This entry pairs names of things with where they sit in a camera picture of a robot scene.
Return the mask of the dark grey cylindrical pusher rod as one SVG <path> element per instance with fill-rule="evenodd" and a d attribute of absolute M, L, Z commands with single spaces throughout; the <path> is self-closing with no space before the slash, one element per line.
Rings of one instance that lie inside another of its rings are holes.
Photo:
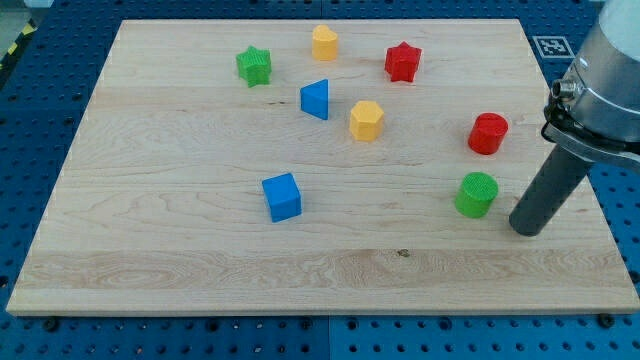
<path fill-rule="evenodd" d="M 538 235 L 587 176 L 593 162 L 556 145 L 509 215 L 520 235 Z"/>

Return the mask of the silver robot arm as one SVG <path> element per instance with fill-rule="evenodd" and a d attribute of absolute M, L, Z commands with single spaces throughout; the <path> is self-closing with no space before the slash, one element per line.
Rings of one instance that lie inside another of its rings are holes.
<path fill-rule="evenodd" d="M 639 1 L 609 0 L 544 108 L 555 145 L 509 215 L 538 235 L 596 163 L 639 171 Z"/>

